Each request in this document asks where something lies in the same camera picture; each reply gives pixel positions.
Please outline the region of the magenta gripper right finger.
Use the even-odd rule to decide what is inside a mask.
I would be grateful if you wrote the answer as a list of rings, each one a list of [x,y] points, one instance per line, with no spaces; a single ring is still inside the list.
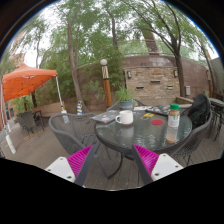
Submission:
[[[166,153],[158,155],[136,144],[132,145],[132,153],[144,185],[182,169],[182,166]]]

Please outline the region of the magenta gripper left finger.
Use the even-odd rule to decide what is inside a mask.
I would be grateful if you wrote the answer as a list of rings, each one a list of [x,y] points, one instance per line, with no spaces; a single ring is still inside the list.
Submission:
[[[83,187],[95,152],[95,145],[87,146],[68,158],[57,158],[46,171]]]

